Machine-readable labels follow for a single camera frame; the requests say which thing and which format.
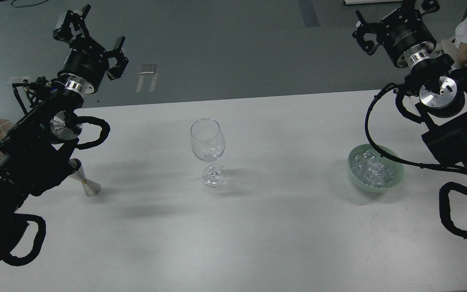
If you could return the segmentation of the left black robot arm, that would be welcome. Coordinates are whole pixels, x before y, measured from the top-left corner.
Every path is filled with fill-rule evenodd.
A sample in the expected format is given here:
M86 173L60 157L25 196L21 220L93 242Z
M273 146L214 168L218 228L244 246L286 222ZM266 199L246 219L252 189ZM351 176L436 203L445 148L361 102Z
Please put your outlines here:
M59 18L53 38L69 45L57 77L12 85L22 107L18 88L24 88L30 110L0 141L0 262L24 266L39 255L46 237L46 222L32 214L19 214L29 196L41 196L67 177L83 170L75 150L102 144L111 131L103 119L75 113L85 95L95 94L104 77L111 81L124 74L129 59L120 36L107 50L89 33L85 20L91 5L67 11Z

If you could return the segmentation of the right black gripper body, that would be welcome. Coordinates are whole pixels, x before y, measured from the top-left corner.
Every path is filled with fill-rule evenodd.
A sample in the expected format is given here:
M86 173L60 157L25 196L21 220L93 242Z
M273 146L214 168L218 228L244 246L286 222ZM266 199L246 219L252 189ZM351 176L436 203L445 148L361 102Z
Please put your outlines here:
M381 38L392 63L397 68L407 68L407 59L418 51L432 53L436 40L422 21L421 11L410 11L401 15L392 11L381 23L385 26L385 35Z

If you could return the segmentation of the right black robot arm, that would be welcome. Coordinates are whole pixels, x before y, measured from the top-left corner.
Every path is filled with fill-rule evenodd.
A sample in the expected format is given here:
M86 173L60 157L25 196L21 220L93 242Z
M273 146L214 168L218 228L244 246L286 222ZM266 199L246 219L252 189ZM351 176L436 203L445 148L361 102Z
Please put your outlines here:
M371 56L382 46L395 67L409 70L404 83L389 83L374 96L365 116L365 135L380 156L391 161L467 175L467 69L452 70L454 59L446 52L432 57L436 40L422 17L435 13L440 6L436 0L424 0L421 9L415 4L414 0L403 0L400 7L379 22L368 22L356 11L358 22L352 37L360 48ZM395 93L395 106L404 118L427 127L421 138L436 164L401 159L371 138L371 111L389 91ZM467 196L466 186L445 183L439 190L440 220L450 233L467 240L467 230L458 228L452 220L451 191Z

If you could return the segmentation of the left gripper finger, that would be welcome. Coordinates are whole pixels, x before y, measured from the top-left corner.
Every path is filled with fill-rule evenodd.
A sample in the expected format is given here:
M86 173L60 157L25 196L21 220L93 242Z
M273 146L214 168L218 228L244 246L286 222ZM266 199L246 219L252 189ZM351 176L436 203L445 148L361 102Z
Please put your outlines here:
M118 37L113 49L107 51L105 54L106 59L114 59L116 61L114 65L110 65L110 67L106 70L106 76L110 81L122 78L122 75L124 74L124 71L126 70L126 67L129 63L129 59L124 55L123 51L125 39L126 38L124 36Z
M67 11L65 15L60 15L53 38L67 43L71 49L91 49L91 37L85 23L91 7L85 5L78 11Z

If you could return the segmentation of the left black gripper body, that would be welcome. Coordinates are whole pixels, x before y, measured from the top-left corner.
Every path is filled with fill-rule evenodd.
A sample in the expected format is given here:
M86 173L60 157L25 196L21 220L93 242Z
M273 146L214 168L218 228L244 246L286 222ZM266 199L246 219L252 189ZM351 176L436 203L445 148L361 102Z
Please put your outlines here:
M109 68L109 61L104 57L105 53L106 50L98 44L74 44L61 65L57 77L66 78L68 75L73 75L83 78L91 85L86 90L86 94L95 94Z

